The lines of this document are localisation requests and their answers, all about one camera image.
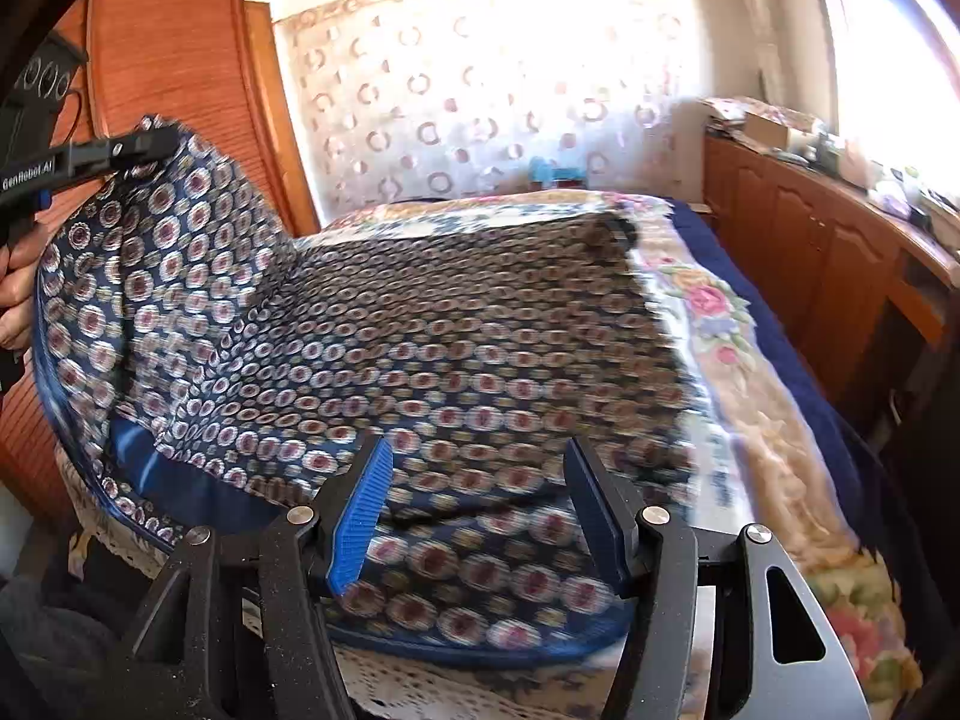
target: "ribbed blue pad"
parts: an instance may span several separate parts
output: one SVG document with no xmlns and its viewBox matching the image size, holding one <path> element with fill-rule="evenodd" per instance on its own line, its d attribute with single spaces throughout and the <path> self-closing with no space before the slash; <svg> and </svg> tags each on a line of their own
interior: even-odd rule
<svg viewBox="0 0 960 720">
<path fill-rule="evenodd" d="M 380 439 L 342 517 L 333 528 L 333 555 L 326 583 L 334 595 L 343 595 L 347 586 L 360 576 L 392 477 L 394 453 L 390 445 Z"/>
<path fill-rule="evenodd" d="M 563 453 L 563 478 L 600 579 L 622 595 L 632 581 L 624 557 L 624 536 L 607 508 L 587 458 L 573 440 L 566 443 Z"/>
</svg>

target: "blue patterned garment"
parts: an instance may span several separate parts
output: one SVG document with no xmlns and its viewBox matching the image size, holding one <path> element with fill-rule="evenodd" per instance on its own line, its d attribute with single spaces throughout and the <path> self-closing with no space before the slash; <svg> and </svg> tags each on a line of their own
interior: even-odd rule
<svg viewBox="0 0 960 720">
<path fill-rule="evenodd" d="M 165 551 L 200 523 L 262 527 L 378 430 L 394 483 L 325 607 L 335 637 L 493 667 L 622 637 L 563 447 L 589 436 L 682 517 L 698 399 L 603 215 L 297 248 L 181 131 L 67 220 L 37 277 L 41 397 L 101 506 Z"/>
</svg>

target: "metal screw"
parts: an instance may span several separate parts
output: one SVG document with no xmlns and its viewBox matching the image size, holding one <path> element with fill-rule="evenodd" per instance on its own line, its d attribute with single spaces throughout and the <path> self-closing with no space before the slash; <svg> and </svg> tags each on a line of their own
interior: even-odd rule
<svg viewBox="0 0 960 720">
<path fill-rule="evenodd" d="M 187 531 L 184 538 L 186 538 L 188 544 L 193 544 L 195 547 L 199 546 L 210 538 L 210 528 L 205 525 L 198 525 L 196 528 L 191 528 Z"/>
<path fill-rule="evenodd" d="M 643 518 L 651 525 L 666 525 L 670 521 L 670 512 L 662 506 L 648 506 L 643 510 Z"/>
<path fill-rule="evenodd" d="M 768 527 L 755 522 L 754 524 L 747 526 L 747 538 L 749 538 L 750 541 L 755 544 L 766 544 L 771 538 L 774 538 L 774 535 L 770 533 L 770 529 Z"/>
<path fill-rule="evenodd" d="M 313 509 L 309 506 L 295 506 L 287 512 L 287 522 L 291 525 L 306 525 L 313 519 Z"/>
</svg>

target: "pink rose print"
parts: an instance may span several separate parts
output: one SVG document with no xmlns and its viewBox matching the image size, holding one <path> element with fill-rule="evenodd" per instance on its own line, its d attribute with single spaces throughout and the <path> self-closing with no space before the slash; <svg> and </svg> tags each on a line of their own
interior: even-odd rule
<svg viewBox="0 0 960 720">
<path fill-rule="evenodd" d="M 723 362 L 724 365 L 736 365 L 736 349 L 732 346 L 721 346 L 717 349 L 717 360 Z"/>
<path fill-rule="evenodd" d="M 827 620 L 843 645 L 847 658 L 861 685 L 870 679 L 880 654 L 880 632 L 877 625 L 861 618 L 850 605 L 827 609 Z"/>
<path fill-rule="evenodd" d="M 727 296 L 716 287 L 694 287 L 686 291 L 686 299 L 701 317 L 717 317 L 728 312 Z"/>
</svg>

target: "white floral sheet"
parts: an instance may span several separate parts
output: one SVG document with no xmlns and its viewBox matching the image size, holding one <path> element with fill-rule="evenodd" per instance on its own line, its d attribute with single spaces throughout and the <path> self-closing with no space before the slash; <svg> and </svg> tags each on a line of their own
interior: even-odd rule
<svg viewBox="0 0 960 720">
<path fill-rule="evenodd" d="M 843 521 L 813 435 L 757 348 L 746 301 L 695 262 L 670 221 L 668 203 L 563 190 L 378 206 L 338 220 L 298 246 L 462 233 L 611 208 L 635 220 L 640 230 L 631 253 L 635 275 L 659 305 L 685 362 L 712 393 L 716 418 L 691 418 L 688 424 L 700 487 L 692 524 L 728 533 L 754 519 L 768 524 L 827 609 L 872 712 L 888 716 L 899 696 L 920 683 L 904 646 L 894 584 L 882 560 L 861 551 Z M 160 552 L 97 508 L 62 450 L 58 464 L 85 531 L 155 576 Z M 741 469 L 754 491 L 752 501 Z M 73 565 L 82 571 L 81 560 Z M 701 589 L 685 701 L 690 717 L 702 714 L 706 700 L 712 620 L 712 589 Z M 600 716 L 621 648 L 608 648 L 582 664 L 523 672 L 464 672 L 347 647 L 337 647 L 337 654 L 350 696 L 367 712 L 394 720 L 589 720 Z"/>
</svg>

